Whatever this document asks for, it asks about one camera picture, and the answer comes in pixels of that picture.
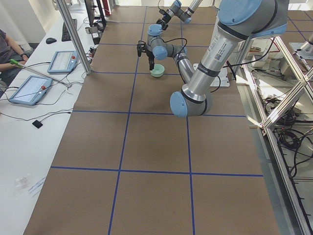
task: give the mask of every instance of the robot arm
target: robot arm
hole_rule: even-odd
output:
[[[161,26],[151,25],[146,49],[159,60],[173,57],[185,81],[181,90],[171,96],[172,112],[178,117],[207,113],[212,104],[208,89],[237,44],[249,37],[273,37],[284,33],[288,4],[289,0],[222,0],[217,34],[195,71],[186,51],[165,44],[161,39]]]
[[[175,0],[172,4],[172,6],[164,11],[163,9],[160,9],[159,12],[163,15],[162,19],[158,19],[156,22],[157,24],[162,25],[162,29],[166,30],[168,27],[169,21],[174,17],[177,16],[180,18],[181,21],[183,21],[185,24],[189,24],[191,22],[191,16],[195,13],[195,10],[198,8],[198,6],[201,4],[202,0],[193,0],[191,5],[187,8],[187,10],[184,12],[181,9],[181,2],[179,0]]]

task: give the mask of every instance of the white mounting plate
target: white mounting plate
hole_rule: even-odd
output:
[[[194,64],[194,70],[196,70],[197,67],[198,67],[198,64]],[[228,80],[228,77],[227,77],[227,68],[222,68],[221,69],[219,77],[221,78],[221,87],[229,87],[230,86],[229,80]],[[220,83],[219,78],[216,77],[214,79],[214,81],[212,82],[210,87],[218,87],[219,83]]]
[[[289,43],[289,45],[291,46],[292,50],[297,51],[298,49],[300,49],[300,47],[303,45],[303,43]],[[302,56],[303,59],[305,59],[305,60],[313,60],[313,56],[308,55],[303,50],[297,51],[297,54],[299,56]]]

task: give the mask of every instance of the metal frame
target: metal frame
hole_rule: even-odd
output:
[[[64,20],[64,23],[68,29],[68,32],[70,34],[70,38],[72,39],[74,47],[75,47],[75,49],[78,53],[78,56],[82,62],[84,70],[85,70],[86,74],[88,75],[91,73],[90,64],[89,64],[89,61],[86,57],[82,42],[79,39],[76,27],[73,23],[73,20],[72,20],[72,17],[70,15],[70,12],[67,8],[67,5],[66,5],[64,0],[56,0],[56,3],[57,3],[57,6],[59,8],[59,11],[61,13],[61,16]]]
[[[291,180],[289,179],[289,175],[287,172],[287,169],[285,167],[285,162],[283,159],[283,156],[281,155],[278,146],[277,146],[277,140],[271,131],[270,127],[282,116],[284,113],[292,107],[292,105],[300,98],[300,96],[305,92],[308,97],[310,98],[311,102],[313,103],[313,89],[308,84],[308,81],[310,81],[313,78],[313,69],[311,69],[306,75],[304,75],[297,65],[297,63],[294,61],[292,55],[286,48],[285,44],[281,40],[280,37],[276,37],[276,43],[279,47],[279,49],[282,51],[285,59],[287,60],[289,66],[291,67],[292,71],[294,72],[297,80],[299,81],[294,88],[286,95],[286,97],[283,99],[282,102],[279,103],[279,105],[270,113],[270,115],[267,117],[263,105],[259,99],[258,93],[257,93],[257,87],[254,84],[252,74],[250,73],[248,66],[244,65],[244,71],[246,74],[246,78],[248,80],[252,95],[254,100],[256,101],[256,105],[258,108],[258,111],[260,113],[262,123],[260,123],[260,126],[263,128],[264,132],[267,134],[269,142],[271,144],[272,150],[275,155],[275,159],[278,165],[278,168],[280,170],[284,185],[286,187],[286,190],[288,192],[288,196],[290,198],[291,204],[293,206],[295,215],[297,217],[299,226],[301,228],[301,231],[304,235],[311,235],[309,225],[306,222],[305,216],[303,214],[303,211],[301,209],[301,206],[298,201],[297,194],[295,192],[295,189],[293,187],[293,184]]]

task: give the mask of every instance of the person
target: person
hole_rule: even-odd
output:
[[[10,86],[21,68],[10,64],[10,59],[15,59],[25,64],[30,54],[25,54],[22,48],[0,29],[0,79],[7,86]]]

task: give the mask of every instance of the person's arm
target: person's arm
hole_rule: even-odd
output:
[[[6,64],[0,64],[0,72],[6,71],[6,70],[10,70],[10,69],[14,69],[16,68],[15,65],[11,65],[10,63],[6,63]]]
[[[10,36],[6,35],[6,36],[5,36],[5,41],[6,41],[6,43],[7,43],[9,46],[11,46],[11,48],[12,48],[17,54],[19,54],[19,55],[24,54],[22,48],[14,41],[13,38],[11,38]],[[22,58],[23,58],[24,61],[27,61],[27,60],[28,60],[27,55],[23,55]]]

